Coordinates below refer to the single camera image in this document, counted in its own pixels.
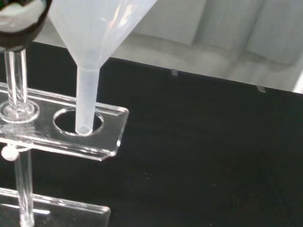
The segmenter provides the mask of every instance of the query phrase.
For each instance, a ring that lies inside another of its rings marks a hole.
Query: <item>black countertop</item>
[[[29,87],[75,96],[66,49],[27,58]],[[301,95],[113,58],[101,75],[98,101],[130,110],[117,157],[34,151],[35,193],[108,205],[109,227],[302,226]],[[3,159],[0,187],[15,188]]]

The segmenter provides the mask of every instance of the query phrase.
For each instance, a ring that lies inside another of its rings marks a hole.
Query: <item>black cap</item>
[[[48,10],[52,4],[52,0],[46,0],[46,8],[41,14],[38,22],[30,27],[14,32],[0,32],[0,47],[7,51],[18,52],[25,49],[31,41],[33,41],[43,28]]]

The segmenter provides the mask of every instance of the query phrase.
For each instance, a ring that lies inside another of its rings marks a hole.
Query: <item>round hole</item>
[[[53,123],[56,129],[64,135],[68,136],[91,136],[101,131],[103,128],[103,117],[99,113],[95,113],[93,131],[86,135],[80,135],[75,131],[76,111],[73,108],[64,108],[57,111],[53,116]]]

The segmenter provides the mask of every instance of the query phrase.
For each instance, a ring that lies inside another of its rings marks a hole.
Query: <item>plastic funnel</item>
[[[92,132],[100,67],[157,0],[53,0],[50,19],[78,66],[76,132]]]

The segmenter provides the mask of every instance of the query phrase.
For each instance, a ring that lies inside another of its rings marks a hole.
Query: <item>vertical support rod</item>
[[[26,51],[5,51],[6,80],[9,92],[9,105],[19,110],[27,103]]]
[[[26,51],[5,52],[6,77],[9,92],[9,112],[19,118],[27,112],[27,65]],[[33,181],[30,150],[20,152],[15,161],[17,191],[19,193],[20,225],[34,226]]]
[[[20,225],[33,227],[35,224],[33,213],[33,181],[31,151],[20,152],[15,161],[15,175],[17,191],[19,193]]]

